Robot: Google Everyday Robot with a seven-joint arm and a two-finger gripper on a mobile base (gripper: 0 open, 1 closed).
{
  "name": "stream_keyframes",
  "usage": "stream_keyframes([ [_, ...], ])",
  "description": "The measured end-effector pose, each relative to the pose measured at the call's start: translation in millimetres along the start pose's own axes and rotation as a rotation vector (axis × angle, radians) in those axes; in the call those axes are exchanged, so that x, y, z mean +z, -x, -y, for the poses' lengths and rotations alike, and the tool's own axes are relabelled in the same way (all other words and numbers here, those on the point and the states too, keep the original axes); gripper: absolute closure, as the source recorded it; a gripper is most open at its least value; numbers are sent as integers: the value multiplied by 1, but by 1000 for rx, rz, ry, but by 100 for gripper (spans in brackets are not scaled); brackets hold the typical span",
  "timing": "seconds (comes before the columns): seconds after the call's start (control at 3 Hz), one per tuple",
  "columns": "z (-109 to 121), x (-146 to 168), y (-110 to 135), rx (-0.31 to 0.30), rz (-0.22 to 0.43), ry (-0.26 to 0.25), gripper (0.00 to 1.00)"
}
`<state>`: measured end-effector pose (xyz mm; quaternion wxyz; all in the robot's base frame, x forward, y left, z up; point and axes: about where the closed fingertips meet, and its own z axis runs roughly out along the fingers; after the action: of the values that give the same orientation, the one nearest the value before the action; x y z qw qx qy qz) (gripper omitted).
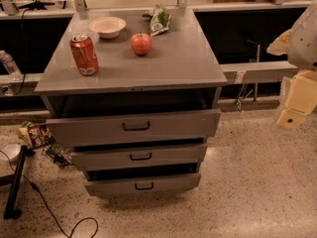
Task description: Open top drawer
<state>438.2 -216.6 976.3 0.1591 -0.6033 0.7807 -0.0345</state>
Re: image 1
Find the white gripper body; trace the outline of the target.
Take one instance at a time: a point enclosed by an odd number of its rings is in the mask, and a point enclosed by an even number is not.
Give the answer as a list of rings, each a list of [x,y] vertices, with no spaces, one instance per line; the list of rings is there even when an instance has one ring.
[[[317,1],[296,20],[288,39],[288,61],[301,69],[317,69]]]

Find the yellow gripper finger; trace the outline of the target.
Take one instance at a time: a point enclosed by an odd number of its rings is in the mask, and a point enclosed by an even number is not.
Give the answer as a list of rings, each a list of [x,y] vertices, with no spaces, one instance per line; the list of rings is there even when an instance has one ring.
[[[270,43],[266,51],[274,56],[290,55],[290,39],[292,30],[286,30]]]
[[[286,97],[276,124],[284,130],[295,130],[316,106],[317,72],[300,71],[286,84]]]

